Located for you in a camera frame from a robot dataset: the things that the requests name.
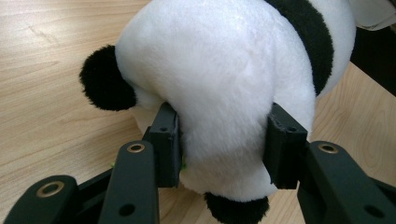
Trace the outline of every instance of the panda plush toy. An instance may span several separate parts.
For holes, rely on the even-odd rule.
[[[142,132],[169,103],[183,185],[218,221],[258,223],[276,191],[262,163],[273,102],[310,131],[354,39],[347,0],[152,0],[115,46],[88,57],[80,80],[97,107],[131,108]]]

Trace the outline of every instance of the white fluffy body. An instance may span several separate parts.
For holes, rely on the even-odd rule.
[[[347,0],[312,1],[326,2],[317,5],[331,11],[338,41],[329,89],[347,66],[353,19]],[[116,56],[134,87],[142,131],[162,102],[179,114],[187,164],[180,178],[187,188],[238,202],[276,190],[262,163],[272,102],[307,130],[315,110],[304,45],[276,9],[263,0],[153,0],[126,26]]]

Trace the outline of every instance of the screw hole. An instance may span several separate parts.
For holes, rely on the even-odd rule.
[[[145,145],[142,144],[133,144],[130,147],[128,147],[128,151],[129,152],[133,152],[133,153],[138,153],[141,152],[145,149]]]
[[[331,153],[331,154],[338,153],[338,149],[336,147],[333,147],[330,145],[321,144],[318,147],[320,150],[327,152],[327,153]]]
[[[134,205],[131,203],[125,204],[122,208],[119,210],[119,214],[122,217],[128,217],[131,214],[134,213]]]
[[[291,133],[295,133],[295,132],[297,132],[297,129],[294,127],[288,127],[288,131]]]
[[[373,217],[382,218],[385,216],[381,210],[379,210],[378,208],[376,208],[375,206],[372,206],[372,205],[364,206],[364,210],[366,210],[366,212],[368,214],[372,215]]]
[[[48,198],[52,195],[59,193],[63,188],[64,188],[64,182],[52,181],[39,188],[36,195],[39,198]]]

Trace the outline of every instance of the wood grain surface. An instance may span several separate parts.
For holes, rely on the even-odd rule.
[[[36,181],[78,183],[109,168],[141,138],[129,111],[96,109],[78,73],[85,58],[114,44],[148,0],[0,0],[0,220]],[[396,186],[396,100],[351,64],[318,100],[312,140],[344,147],[370,176]],[[262,223],[304,223],[295,190],[270,197]],[[160,189],[162,223],[217,223],[201,195]]]

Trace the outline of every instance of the brass grommet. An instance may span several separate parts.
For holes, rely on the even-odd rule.
[[[145,145],[143,144],[133,144],[128,147],[128,151],[132,153],[139,153],[145,149]]]
[[[59,193],[63,188],[64,188],[64,182],[52,181],[39,188],[36,195],[39,198],[48,198],[52,195]]]
[[[318,146],[318,148],[319,148],[320,150],[324,151],[324,152],[327,152],[327,153],[331,153],[331,154],[336,154],[336,153],[338,153],[338,148],[337,148],[337,147],[334,147],[334,146],[331,146],[331,145],[320,144],[320,145]]]

